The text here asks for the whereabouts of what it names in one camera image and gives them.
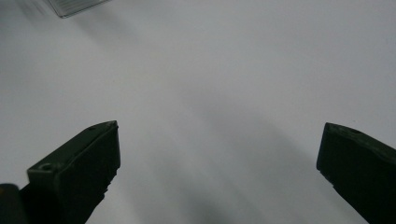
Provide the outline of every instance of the white table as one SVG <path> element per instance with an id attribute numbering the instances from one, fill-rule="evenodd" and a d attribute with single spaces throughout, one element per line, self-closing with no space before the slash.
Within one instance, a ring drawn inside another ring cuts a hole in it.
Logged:
<path id="1" fill-rule="evenodd" d="M 327 121 L 396 147 L 395 1 L 114 0 L 64 20 L 23 1 L 0 0 L 2 183 L 116 119 L 121 168 L 88 223 L 365 223 L 316 157 Z"/>

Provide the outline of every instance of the screw hole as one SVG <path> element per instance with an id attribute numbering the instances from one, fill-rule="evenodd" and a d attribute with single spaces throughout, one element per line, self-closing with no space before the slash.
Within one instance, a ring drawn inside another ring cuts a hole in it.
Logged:
<path id="1" fill-rule="evenodd" d="M 52 164 L 51 163 L 42 164 L 40 165 L 39 169 L 44 171 L 50 171 L 52 170 Z"/>
<path id="2" fill-rule="evenodd" d="M 349 131 L 352 132 L 352 133 L 361 133 L 361 132 L 359 132 L 358 130 L 354 130 L 354 129 L 349 130 Z"/>

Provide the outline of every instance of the white surface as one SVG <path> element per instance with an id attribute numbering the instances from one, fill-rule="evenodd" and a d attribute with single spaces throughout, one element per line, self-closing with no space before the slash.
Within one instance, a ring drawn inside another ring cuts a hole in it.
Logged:
<path id="1" fill-rule="evenodd" d="M 396 147 L 396 2 L 0 0 L 0 177 L 116 119 L 88 223 L 365 223 L 316 170 L 326 121 Z"/>

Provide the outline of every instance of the transparent plastic object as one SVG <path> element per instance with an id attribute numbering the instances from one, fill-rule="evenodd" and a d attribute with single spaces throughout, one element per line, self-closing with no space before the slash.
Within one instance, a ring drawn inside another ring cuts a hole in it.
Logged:
<path id="1" fill-rule="evenodd" d="M 48 0 L 60 18 L 73 16 L 83 10 L 98 6 L 109 0 Z"/>

